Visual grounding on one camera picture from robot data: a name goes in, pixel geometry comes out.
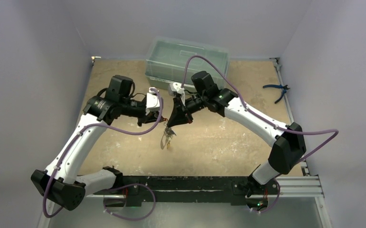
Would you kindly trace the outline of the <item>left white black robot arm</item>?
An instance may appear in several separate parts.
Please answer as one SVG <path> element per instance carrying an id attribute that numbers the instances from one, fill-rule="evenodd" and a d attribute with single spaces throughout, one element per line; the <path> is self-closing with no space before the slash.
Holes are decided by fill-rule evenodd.
<path id="1" fill-rule="evenodd" d="M 122 174 L 111 167 L 104 167 L 96 173 L 80 176 L 79 171 L 96 141 L 111 129 L 127 135 L 144 135 L 153 130 L 164 119 L 163 99 L 154 87 L 150 87 L 140 101 L 134 99 L 133 79 L 115 75 L 109 85 L 90 98 L 79 123 L 70 139 L 56 158 L 44 169 L 35 170 L 31 181 L 43 196 L 68 211 L 74 210 L 90 194 L 107 190 L 111 194 L 122 191 Z M 143 132 L 129 132 L 112 126 L 120 116 L 137 118 L 138 126 L 152 123 Z"/>

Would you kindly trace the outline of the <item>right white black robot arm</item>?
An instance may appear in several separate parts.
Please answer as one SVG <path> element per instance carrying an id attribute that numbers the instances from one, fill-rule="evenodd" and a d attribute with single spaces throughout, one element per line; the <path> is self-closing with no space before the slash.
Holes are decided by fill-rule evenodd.
<path id="1" fill-rule="evenodd" d="M 246 196 L 265 193 L 267 183 L 273 178 L 288 174 L 306 152 L 304 137 L 297 123 L 287 125 L 276 121 L 246 102 L 242 102 L 238 93 L 228 88 L 220 89 L 206 71 L 195 73 L 191 80 L 196 92 L 190 98 L 185 97 L 181 83 L 170 83 L 168 92 L 173 96 L 173 110 L 166 128 L 190 124 L 192 114 L 207 108 L 213 113 L 233 120 L 261 137 L 271 152 L 266 162 L 259 165 L 247 178 L 245 184 L 238 185 Z"/>

